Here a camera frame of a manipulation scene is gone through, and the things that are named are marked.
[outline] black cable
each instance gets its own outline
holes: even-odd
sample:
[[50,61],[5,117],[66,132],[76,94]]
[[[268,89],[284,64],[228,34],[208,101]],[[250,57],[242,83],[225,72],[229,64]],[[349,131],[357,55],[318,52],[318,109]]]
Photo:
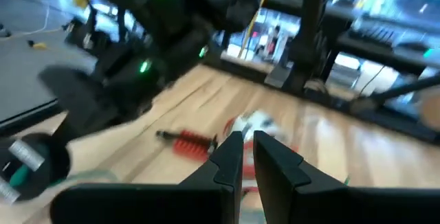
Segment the black cable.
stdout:
[[382,72],[382,70],[385,68],[385,65],[384,66],[382,66],[382,68],[371,78],[371,80],[370,81],[368,81],[366,84],[365,84],[365,86],[364,87],[362,87],[362,89],[361,89],[361,91],[359,92],[359,95],[358,95],[358,97],[360,97],[361,95],[362,95],[362,92],[366,89],[366,87],[367,86],[369,86],[370,85],[370,83],[371,82],[373,82],[374,81],[374,79],[376,79],[376,77],[380,74],[380,72]]

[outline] wooden table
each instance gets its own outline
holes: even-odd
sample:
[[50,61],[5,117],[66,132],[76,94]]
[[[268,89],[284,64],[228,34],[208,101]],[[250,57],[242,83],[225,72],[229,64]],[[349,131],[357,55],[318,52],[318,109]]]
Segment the wooden table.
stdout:
[[[341,181],[350,174],[352,186],[440,186],[438,148],[202,66],[158,96],[153,109],[135,122],[72,141],[71,173],[101,169],[121,182],[179,183],[200,163],[174,155],[155,139],[156,130],[220,134],[228,119],[255,109],[272,115],[309,163]],[[62,118],[55,116],[19,135],[53,131]],[[27,203],[0,206],[0,222],[50,223],[51,199],[75,183],[51,188]],[[258,194],[248,195],[243,204],[261,208]]]

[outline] gray floor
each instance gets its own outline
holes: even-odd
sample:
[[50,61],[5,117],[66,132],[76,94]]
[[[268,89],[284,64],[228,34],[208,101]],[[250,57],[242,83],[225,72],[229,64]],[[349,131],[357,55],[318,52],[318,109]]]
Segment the gray floor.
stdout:
[[[59,6],[53,0],[53,6]],[[0,38],[0,123],[54,99],[39,82],[38,73],[47,65],[61,64],[92,70],[94,59],[64,44],[63,31],[23,35],[43,27],[47,6],[35,0],[0,0],[0,23],[12,31]],[[46,30],[60,28],[72,15],[51,9]],[[47,50],[35,50],[27,40],[46,43]]]

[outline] green led light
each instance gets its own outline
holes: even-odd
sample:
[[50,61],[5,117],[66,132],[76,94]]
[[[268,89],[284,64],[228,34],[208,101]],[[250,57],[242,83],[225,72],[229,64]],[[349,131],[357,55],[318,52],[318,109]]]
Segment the green led light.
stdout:
[[424,54],[423,56],[424,56],[424,57],[429,57],[429,56],[431,56],[431,54],[432,54],[433,51],[434,51],[433,49],[429,49],[429,50],[427,50],[427,51],[425,52],[425,54]]
[[207,51],[208,51],[208,48],[206,46],[201,48],[201,50],[199,52],[199,57],[204,57]]
[[150,67],[150,62],[145,61],[140,65],[140,70],[139,72],[144,73],[145,71],[147,71],[147,69]]

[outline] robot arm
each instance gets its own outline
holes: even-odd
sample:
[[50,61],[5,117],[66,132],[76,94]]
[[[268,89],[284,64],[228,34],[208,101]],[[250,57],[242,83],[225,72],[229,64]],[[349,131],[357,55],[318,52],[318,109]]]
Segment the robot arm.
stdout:
[[[252,137],[266,223],[435,223],[440,219],[440,190],[346,186],[267,133],[255,131]],[[177,185],[105,183],[68,188],[51,204],[52,222],[241,223],[243,152],[243,135],[235,131]]]
[[87,21],[74,19],[66,41],[97,58],[91,75],[63,66],[43,70],[40,79],[69,111],[54,138],[62,143],[130,122],[151,108],[151,100],[205,57],[219,57],[211,42],[217,30],[244,30],[260,0],[106,0],[127,10],[149,35],[115,42]]

